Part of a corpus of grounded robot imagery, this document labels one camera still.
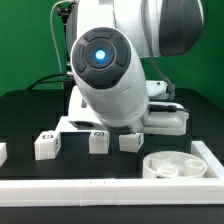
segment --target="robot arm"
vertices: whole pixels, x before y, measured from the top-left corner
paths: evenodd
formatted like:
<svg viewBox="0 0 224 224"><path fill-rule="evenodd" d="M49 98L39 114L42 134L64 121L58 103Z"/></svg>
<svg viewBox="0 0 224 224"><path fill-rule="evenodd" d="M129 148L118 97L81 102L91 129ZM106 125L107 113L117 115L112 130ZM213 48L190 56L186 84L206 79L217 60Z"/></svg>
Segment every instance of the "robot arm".
<svg viewBox="0 0 224 224"><path fill-rule="evenodd" d="M70 29L67 46L68 49L72 46L71 67L77 84L70 101L70 122L78 129L106 129L117 134L136 132L184 134L187 113L179 111L173 114L149 113L149 91L139 59L147 55L145 34L143 30L139 30L141 1L135 0L132 4L124 0L80 0L74 9L77 24L72 25L73 15L67 26L67 29ZM198 0L148 1L146 6L148 9L146 19L150 21L147 30L152 34L153 52L157 56L161 55L161 52L167 55L183 54L190 49L198 38L195 34L192 38L191 35L182 32L183 37L178 39L177 34L173 32L169 34L167 31L167 39L164 40L160 33L164 33L166 29L163 28L163 23L166 23L163 17L165 16L170 23L172 20L179 23L176 21L176 14L181 11L183 21L176 32L179 34L185 29L189 31L194 28L200 30L199 35L203 16ZM192 24L193 28L184 26L189 10L194 11L195 20L200 21L196 25ZM81 106L83 99L87 103L85 107Z"/></svg>

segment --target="white robot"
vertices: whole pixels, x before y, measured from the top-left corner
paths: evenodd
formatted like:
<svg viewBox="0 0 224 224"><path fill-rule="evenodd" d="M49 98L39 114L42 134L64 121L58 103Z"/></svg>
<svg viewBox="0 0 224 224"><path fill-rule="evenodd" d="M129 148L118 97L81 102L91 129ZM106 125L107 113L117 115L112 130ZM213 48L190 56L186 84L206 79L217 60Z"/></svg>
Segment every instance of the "white robot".
<svg viewBox="0 0 224 224"><path fill-rule="evenodd" d="M119 135L183 135L189 114L154 56L187 52L203 27L200 0L80 0L67 23L67 48L77 86L69 121L78 129ZM164 81L146 81L150 56Z"/></svg>

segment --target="white block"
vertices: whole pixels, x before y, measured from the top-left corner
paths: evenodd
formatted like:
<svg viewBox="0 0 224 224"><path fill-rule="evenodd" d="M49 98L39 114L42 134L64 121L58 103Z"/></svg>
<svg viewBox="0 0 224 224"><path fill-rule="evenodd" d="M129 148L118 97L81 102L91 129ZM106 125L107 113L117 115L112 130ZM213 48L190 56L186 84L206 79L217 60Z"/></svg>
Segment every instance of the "white block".
<svg viewBox="0 0 224 224"><path fill-rule="evenodd" d="M80 180L80 206L115 205L115 179Z"/></svg>
<svg viewBox="0 0 224 224"><path fill-rule="evenodd" d="M119 136L120 151L137 153L143 142L144 135L142 133Z"/></svg>
<svg viewBox="0 0 224 224"><path fill-rule="evenodd" d="M36 160L55 159L61 148L61 136L58 131L44 131L35 144Z"/></svg>
<svg viewBox="0 0 224 224"><path fill-rule="evenodd" d="M6 144L0 143L0 167L7 159Z"/></svg>
<svg viewBox="0 0 224 224"><path fill-rule="evenodd" d="M89 136L90 154L108 154L110 135L108 131L92 131Z"/></svg>
<svg viewBox="0 0 224 224"><path fill-rule="evenodd" d="M208 166L206 177L224 178L224 167L202 141L191 143L191 154L204 160Z"/></svg>

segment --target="black panel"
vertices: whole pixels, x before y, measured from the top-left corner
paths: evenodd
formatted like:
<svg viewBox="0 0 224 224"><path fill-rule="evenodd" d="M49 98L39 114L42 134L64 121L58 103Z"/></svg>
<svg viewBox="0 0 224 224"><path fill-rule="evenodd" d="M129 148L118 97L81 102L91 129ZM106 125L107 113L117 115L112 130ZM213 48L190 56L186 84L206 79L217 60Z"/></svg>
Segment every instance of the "black panel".
<svg viewBox="0 0 224 224"><path fill-rule="evenodd" d="M84 51L83 48L82 51L79 49L79 45L84 46ZM103 52L103 58L97 57L97 51ZM72 55L76 74L95 89L115 86L127 71L130 61L131 47L128 40L121 32L111 28L88 31L79 38Z"/></svg>
<svg viewBox="0 0 224 224"><path fill-rule="evenodd" d="M186 53L202 33L197 0L163 0L159 47L163 56Z"/></svg>
<svg viewBox="0 0 224 224"><path fill-rule="evenodd" d="M95 88L107 88L117 82L119 71L108 68L105 71L90 71L87 75L87 83Z"/></svg>
<svg viewBox="0 0 224 224"><path fill-rule="evenodd" d="M108 31L107 29L102 29L99 31L88 32L85 34L84 39L88 42L95 40L97 38L106 38L110 39L113 36L113 32Z"/></svg>
<svg viewBox="0 0 224 224"><path fill-rule="evenodd" d="M81 44L79 44L75 49L75 56L77 58L77 60L75 60L75 65L79 72L83 72L86 69L86 63L83 60L84 50L85 47Z"/></svg>
<svg viewBox="0 0 224 224"><path fill-rule="evenodd" d="M117 49L116 63L120 66L125 66L128 59L128 50L123 38L118 38L115 40L114 45Z"/></svg>

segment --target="white cube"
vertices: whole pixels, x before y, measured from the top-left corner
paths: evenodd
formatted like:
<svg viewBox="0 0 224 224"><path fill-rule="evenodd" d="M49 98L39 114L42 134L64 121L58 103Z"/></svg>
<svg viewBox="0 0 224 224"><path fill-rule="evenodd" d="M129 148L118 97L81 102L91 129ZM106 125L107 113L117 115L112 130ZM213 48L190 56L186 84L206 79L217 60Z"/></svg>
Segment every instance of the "white cube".
<svg viewBox="0 0 224 224"><path fill-rule="evenodd" d="M92 131L89 136L90 154L108 154L110 135L108 131Z"/></svg>
<svg viewBox="0 0 224 224"><path fill-rule="evenodd" d="M44 131L40 134L36 142L35 159L55 159L61 148L61 136L58 131Z"/></svg>
<svg viewBox="0 0 224 224"><path fill-rule="evenodd" d="M120 151L137 153L144 142L142 133L120 135L119 145Z"/></svg>
<svg viewBox="0 0 224 224"><path fill-rule="evenodd" d="M0 167L7 159L6 144L0 143Z"/></svg>

